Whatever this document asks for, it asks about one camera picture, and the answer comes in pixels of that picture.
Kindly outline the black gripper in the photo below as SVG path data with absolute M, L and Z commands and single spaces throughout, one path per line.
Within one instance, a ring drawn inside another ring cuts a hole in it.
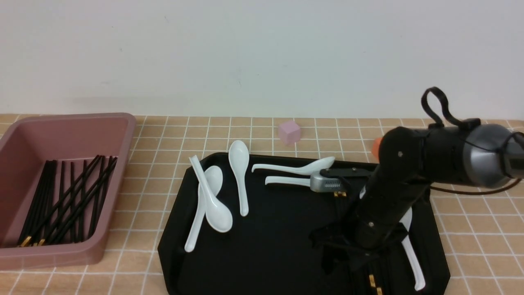
M 350 271 L 357 271 L 387 254 L 395 244 L 410 244 L 409 213 L 404 213 L 385 238 L 371 246 L 366 246 L 365 243 L 371 240 L 373 234 L 359 231 L 356 217 L 353 213 L 338 213 L 335 221 L 314 229 L 309 234 L 312 247 L 322 251 L 321 269 L 327 275 L 333 273 L 339 265 L 348 266 Z

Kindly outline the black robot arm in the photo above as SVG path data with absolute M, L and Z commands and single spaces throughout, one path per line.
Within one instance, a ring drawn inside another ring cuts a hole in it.
M 322 248 L 327 274 L 338 263 L 355 271 L 408 237 L 401 218 L 432 184 L 485 187 L 493 193 L 511 179 L 517 184 L 523 178 L 523 134 L 501 125 L 397 127 L 382 138 L 372 172 L 322 169 L 320 175 L 341 181 L 349 192 L 352 179 L 366 180 L 338 221 L 309 235 L 313 247 Z

